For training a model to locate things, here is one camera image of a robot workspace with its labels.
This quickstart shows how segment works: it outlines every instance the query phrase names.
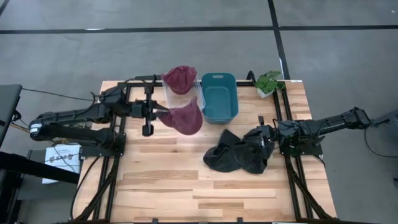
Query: metal bracket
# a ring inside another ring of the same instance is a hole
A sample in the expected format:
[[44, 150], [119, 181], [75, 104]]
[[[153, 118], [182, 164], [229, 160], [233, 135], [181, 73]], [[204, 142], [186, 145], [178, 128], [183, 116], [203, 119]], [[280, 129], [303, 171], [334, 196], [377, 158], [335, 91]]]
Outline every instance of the metal bracket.
[[320, 156], [323, 155], [321, 145], [314, 146], [313, 140], [310, 139], [305, 144], [301, 146], [292, 147], [290, 145], [282, 144], [280, 146], [280, 153], [282, 155], [289, 155], [289, 156], [299, 156], [299, 155], [313, 155], [313, 156]]
[[253, 85], [256, 84], [256, 76], [254, 76], [253, 71], [251, 71], [251, 70], [249, 71], [249, 73], [248, 73], [248, 75], [246, 77], [246, 80], [251, 80]]
[[121, 157], [124, 154], [124, 146], [126, 145], [126, 134], [116, 136], [116, 142], [111, 149], [105, 149], [99, 146], [82, 146], [80, 148], [80, 159], [87, 157]]

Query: white pot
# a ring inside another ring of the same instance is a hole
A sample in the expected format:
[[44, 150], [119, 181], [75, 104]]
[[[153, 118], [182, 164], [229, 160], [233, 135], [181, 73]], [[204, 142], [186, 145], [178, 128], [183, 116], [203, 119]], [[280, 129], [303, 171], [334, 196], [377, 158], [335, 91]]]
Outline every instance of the white pot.
[[257, 93], [259, 94], [259, 96], [264, 99], [265, 97], [271, 96], [274, 93], [275, 90], [270, 91], [269, 93], [264, 93], [263, 91], [261, 91], [259, 88], [257, 89]]

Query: potted plant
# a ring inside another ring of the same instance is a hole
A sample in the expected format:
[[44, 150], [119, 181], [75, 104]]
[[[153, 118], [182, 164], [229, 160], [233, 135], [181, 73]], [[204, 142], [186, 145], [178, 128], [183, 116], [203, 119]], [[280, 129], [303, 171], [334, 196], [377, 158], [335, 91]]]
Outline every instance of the potted plant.
[[265, 97], [271, 96], [276, 89], [285, 88], [285, 83], [280, 83], [275, 79], [279, 75], [279, 71], [269, 71], [259, 77], [255, 86], [261, 98], [264, 99]]

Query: wood grain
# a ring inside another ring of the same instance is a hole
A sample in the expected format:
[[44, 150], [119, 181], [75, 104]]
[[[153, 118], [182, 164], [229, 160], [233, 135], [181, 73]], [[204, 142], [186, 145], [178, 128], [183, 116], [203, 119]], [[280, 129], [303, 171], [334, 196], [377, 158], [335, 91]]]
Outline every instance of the wood grain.
[[[103, 82], [101, 90], [117, 82]], [[310, 109], [303, 83], [286, 82], [293, 119], [310, 119]], [[162, 88], [155, 88], [153, 99], [165, 105]], [[143, 88], [133, 88], [130, 100], [143, 99]], [[239, 114], [230, 124], [203, 123], [193, 136], [184, 136], [154, 121], [154, 135], [141, 135], [142, 119], [128, 118], [127, 144], [120, 160], [112, 222], [235, 222], [243, 217], [248, 222], [292, 221], [294, 213], [284, 159], [276, 149], [263, 174], [244, 170], [222, 173], [203, 163], [204, 153], [213, 147], [228, 128], [242, 137], [258, 124], [257, 116], [272, 124], [276, 118], [273, 98], [264, 100], [253, 87], [239, 87]], [[282, 97], [282, 116], [285, 118]], [[94, 125], [93, 129], [106, 127]], [[303, 156], [308, 189], [330, 215], [335, 216], [327, 176], [323, 165], [312, 156]], [[84, 176], [93, 158], [86, 159]], [[102, 158], [94, 165], [76, 198], [74, 214], [80, 214], [96, 193]], [[107, 193], [100, 217], [104, 217]], [[302, 215], [305, 216], [303, 200]]]

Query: black cloth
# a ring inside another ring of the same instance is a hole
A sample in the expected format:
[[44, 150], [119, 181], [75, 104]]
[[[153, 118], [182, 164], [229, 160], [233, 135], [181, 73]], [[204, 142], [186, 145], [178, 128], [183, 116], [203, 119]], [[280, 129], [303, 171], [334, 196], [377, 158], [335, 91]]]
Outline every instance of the black cloth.
[[265, 147], [262, 144], [261, 132], [257, 129], [250, 130], [242, 141], [225, 129], [218, 145], [206, 152], [203, 161], [210, 169], [220, 172], [242, 168], [251, 174], [262, 174], [274, 149], [271, 142], [267, 142]]

